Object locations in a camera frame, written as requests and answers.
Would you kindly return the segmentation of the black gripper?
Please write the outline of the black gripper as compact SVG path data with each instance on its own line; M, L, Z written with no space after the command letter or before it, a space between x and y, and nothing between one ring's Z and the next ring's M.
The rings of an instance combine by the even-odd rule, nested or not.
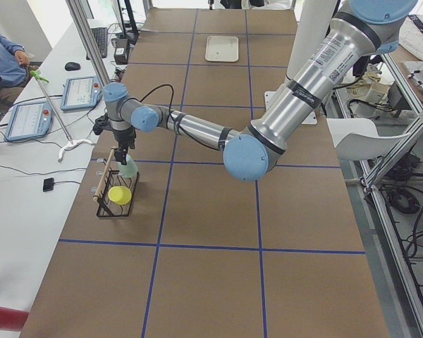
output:
M113 129L114 139L118 142L118 146L114 151L114 156L117 162L127 165L131 161L131 156L128 154L128 149L135 148L136 132L134 127L129 127L125 130Z

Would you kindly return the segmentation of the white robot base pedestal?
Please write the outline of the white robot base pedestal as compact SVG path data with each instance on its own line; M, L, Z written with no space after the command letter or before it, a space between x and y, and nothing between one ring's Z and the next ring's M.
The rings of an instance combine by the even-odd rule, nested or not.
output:
M359 29L351 3L306 1L287 67L287 80L271 96L265 114L247 126L247 132L263 138L264 145L283 153L286 142L303 120L337 86L362 55L359 42L372 44Z

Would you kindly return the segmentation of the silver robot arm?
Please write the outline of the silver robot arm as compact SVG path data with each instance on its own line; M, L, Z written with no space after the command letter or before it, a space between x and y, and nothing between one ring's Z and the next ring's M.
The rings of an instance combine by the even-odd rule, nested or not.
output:
M287 140L303 120L363 56L384 54L398 46L400 27L415 1L344 1L330 20L330 32L303 67L281 84L265 114L242 131L217 125L165 106L144 105L128 96L126 86L104 86L104 101L118 148L117 162L127 165L136 131L164 127L222 151L227 171L236 179L255 181L277 163Z

